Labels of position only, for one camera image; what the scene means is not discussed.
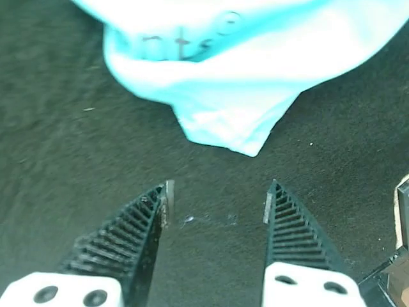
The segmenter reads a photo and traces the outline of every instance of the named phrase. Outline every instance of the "dark carpet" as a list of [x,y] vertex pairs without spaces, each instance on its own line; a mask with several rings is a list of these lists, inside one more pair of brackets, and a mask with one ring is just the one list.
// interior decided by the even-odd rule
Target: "dark carpet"
[[74,238],[167,178],[179,229],[162,238],[150,306],[254,306],[273,178],[304,200],[354,278],[394,250],[409,26],[303,93],[256,158],[188,142],[169,106],[124,90],[104,65],[101,25],[68,1],[2,1],[0,38],[0,292],[52,271]]

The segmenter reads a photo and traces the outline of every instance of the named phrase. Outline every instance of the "cloth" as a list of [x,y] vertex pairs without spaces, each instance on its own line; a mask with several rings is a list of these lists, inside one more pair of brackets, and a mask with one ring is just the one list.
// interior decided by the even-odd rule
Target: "cloth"
[[72,1],[105,24],[120,84],[172,106],[190,141],[251,157],[301,92],[368,60],[409,19],[409,0]]

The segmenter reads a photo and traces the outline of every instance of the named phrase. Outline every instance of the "dark gray fabric surface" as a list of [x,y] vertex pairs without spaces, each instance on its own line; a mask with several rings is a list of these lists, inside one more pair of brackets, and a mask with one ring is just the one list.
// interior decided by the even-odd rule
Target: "dark gray fabric surface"
[[409,173],[408,26],[303,93],[256,158],[189,143],[169,106],[124,90],[101,30],[68,1],[0,4],[0,292],[53,270],[76,236],[167,178],[178,230],[163,236],[151,306],[254,306],[273,178],[305,201],[354,278],[392,253],[393,190]]

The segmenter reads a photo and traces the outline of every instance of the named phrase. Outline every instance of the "screw hole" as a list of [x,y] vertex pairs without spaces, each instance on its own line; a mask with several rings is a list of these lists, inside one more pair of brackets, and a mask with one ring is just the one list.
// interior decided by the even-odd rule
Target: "screw hole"
[[346,289],[341,286],[338,283],[333,283],[332,281],[329,281],[328,283],[324,284],[324,289],[327,291],[332,291],[338,294],[347,294],[348,291],[346,291]]
[[288,276],[276,276],[275,280],[280,281],[281,283],[286,283],[287,285],[296,285],[297,282]]
[[58,287],[56,286],[48,286],[42,288],[40,291],[34,295],[34,302],[37,304],[43,304],[46,302],[51,301],[57,295]]
[[106,291],[94,290],[85,296],[83,303],[86,307],[98,307],[106,302],[107,297]]

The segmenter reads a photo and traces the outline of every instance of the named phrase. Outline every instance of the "towel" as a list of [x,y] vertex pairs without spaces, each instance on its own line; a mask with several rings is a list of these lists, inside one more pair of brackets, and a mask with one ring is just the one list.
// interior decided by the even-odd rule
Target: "towel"
[[367,61],[409,19],[409,0],[72,1],[104,23],[120,84],[169,104],[190,141],[250,157],[300,93]]

